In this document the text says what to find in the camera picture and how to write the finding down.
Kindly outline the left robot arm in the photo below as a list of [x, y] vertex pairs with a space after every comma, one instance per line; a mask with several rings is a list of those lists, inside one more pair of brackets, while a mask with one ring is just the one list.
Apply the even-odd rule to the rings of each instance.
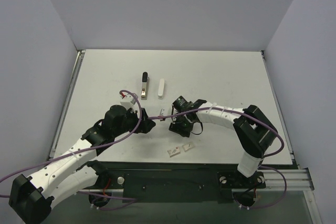
[[95, 169], [90, 161], [115, 143], [118, 136], [146, 134], [155, 126], [145, 109], [137, 114], [132, 108], [113, 105], [62, 156], [46, 162], [29, 176], [19, 172], [12, 183], [10, 207], [24, 223], [42, 223], [59, 202], [77, 191], [107, 184], [107, 173], [101, 167]]

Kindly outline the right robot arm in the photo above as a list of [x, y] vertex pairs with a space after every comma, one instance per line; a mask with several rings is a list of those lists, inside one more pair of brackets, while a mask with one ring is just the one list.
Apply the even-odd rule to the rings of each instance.
[[238, 171], [234, 175], [236, 184], [241, 187], [246, 187], [253, 181], [253, 174], [278, 133], [255, 105], [245, 109], [233, 109], [203, 99], [188, 102], [180, 96], [172, 103], [172, 109], [176, 112], [176, 117], [169, 130], [182, 137], [190, 137], [195, 123], [210, 123], [236, 132], [244, 150], [237, 166]]

